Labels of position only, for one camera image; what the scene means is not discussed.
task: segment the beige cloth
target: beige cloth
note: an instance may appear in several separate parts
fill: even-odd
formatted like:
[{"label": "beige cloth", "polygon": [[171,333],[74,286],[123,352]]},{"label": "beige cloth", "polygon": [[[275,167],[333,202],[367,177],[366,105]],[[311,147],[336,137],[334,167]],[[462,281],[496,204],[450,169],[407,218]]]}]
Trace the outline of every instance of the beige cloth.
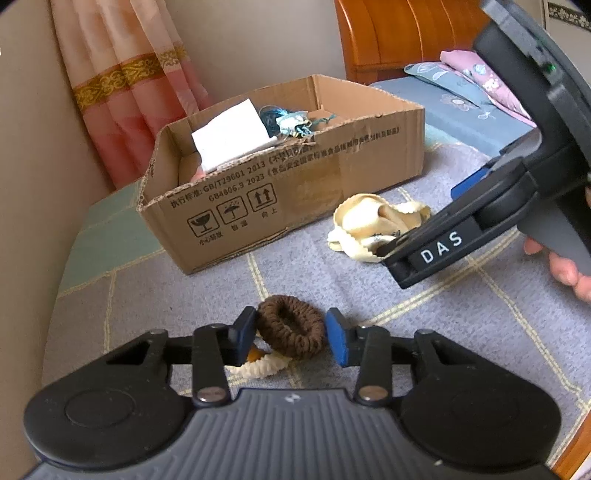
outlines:
[{"label": "beige cloth", "polygon": [[254,362],[246,362],[239,367],[227,366],[226,369],[232,375],[240,375],[249,379],[260,379],[279,373],[287,367],[290,360],[291,358],[283,356],[279,352],[271,352]]},{"label": "beige cloth", "polygon": [[354,260],[377,263],[383,260],[375,255],[378,247],[420,226],[430,215],[431,209],[421,202],[390,205],[378,195],[359,193],[335,210],[328,244]]}]

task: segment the cardboard box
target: cardboard box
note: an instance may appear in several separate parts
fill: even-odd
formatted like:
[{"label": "cardboard box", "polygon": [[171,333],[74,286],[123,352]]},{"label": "cardboard box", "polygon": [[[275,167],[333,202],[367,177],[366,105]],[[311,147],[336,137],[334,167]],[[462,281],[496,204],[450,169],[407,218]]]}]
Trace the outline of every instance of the cardboard box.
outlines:
[{"label": "cardboard box", "polygon": [[[309,111],[312,118],[337,117],[311,138],[290,139],[186,183],[200,164],[191,133],[247,98],[257,110],[278,105]],[[355,193],[378,192],[415,177],[423,157],[422,106],[313,75],[234,97],[164,127],[137,209],[189,274],[330,215]]]}]

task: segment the beige wall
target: beige wall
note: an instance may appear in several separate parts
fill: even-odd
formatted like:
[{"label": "beige wall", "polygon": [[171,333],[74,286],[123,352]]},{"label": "beige wall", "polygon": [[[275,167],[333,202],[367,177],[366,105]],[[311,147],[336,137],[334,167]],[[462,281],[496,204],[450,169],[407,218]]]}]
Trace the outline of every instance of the beige wall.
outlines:
[{"label": "beige wall", "polygon": [[108,192],[64,82],[47,0],[0,16],[0,478],[31,466],[22,409],[87,207]]},{"label": "beige wall", "polygon": [[[569,0],[552,0],[552,3],[578,10]],[[546,19],[546,30],[567,54],[587,82],[591,83],[591,33],[553,18]]]},{"label": "beige wall", "polygon": [[544,26],[544,0],[515,0],[515,3],[528,12],[536,22]]},{"label": "beige wall", "polygon": [[333,0],[166,4],[214,100],[312,73],[345,78]]}]

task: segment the gold curtain trim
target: gold curtain trim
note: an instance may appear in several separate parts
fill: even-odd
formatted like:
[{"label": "gold curtain trim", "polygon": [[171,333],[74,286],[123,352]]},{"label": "gold curtain trim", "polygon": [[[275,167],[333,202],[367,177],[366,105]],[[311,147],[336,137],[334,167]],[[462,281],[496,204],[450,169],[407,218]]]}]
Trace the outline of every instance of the gold curtain trim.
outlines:
[{"label": "gold curtain trim", "polygon": [[187,50],[182,44],[178,44],[173,50],[159,54],[148,53],[119,63],[73,88],[78,108],[84,112],[88,107],[105,101],[115,92],[128,90],[142,80],[161,77],[164,75],[164,67],[178,65],[186,57]]}]

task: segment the bedsheet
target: bedsheet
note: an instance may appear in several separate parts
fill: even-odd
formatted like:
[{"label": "bedsheet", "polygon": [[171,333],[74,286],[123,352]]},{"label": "bedsheet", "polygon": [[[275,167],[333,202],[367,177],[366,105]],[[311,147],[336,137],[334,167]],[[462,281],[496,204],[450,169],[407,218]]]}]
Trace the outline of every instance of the bedsheet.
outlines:
[{"label": "bedsheet", "polygon": [[[421,200],[435,211],[450,188],[486,161],[457,139],[426,127],[424,174],[382,195],[389,202]],[[66,266],[51,318],[43,366],[46,384],[154,327],[190,335],[207,323],[232,323],[247,305],[270,294],[294,295],[326,311],[338,307],[352,322],[381,325],[399,336],[419,328],[450,339],[540,385],[562,413],[554,463],[591,410],[591,307],[556,284],[543,257],[522,253],[511,230],[470,257],[407,290],[380,264],[362,264],[327,246],[327,216],[250,253],[186,276],[134,209],[136,186],[92,208]],[[355,382],[329,351],[293,362],[278,375],[241,387],[325,388]],[[395,367],[394,391],[411,386]],[[173,387],[190,393],[190,370],[175,368]]]}]

